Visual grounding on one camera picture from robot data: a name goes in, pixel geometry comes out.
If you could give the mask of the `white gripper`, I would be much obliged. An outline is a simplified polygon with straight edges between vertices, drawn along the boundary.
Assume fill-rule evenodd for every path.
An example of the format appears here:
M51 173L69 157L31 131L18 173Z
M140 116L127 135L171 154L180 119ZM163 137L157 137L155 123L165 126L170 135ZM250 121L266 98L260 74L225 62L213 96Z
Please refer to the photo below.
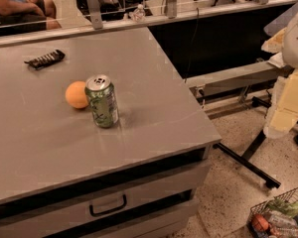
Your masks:
M287 28L281 29L261 46L265 52L277 54L282 51L284 61L298 68L298 12ZM263 133L267 138L277 139L289 133L298 121L298 69L287 78L279 76L272 90L271 106L268 108Z

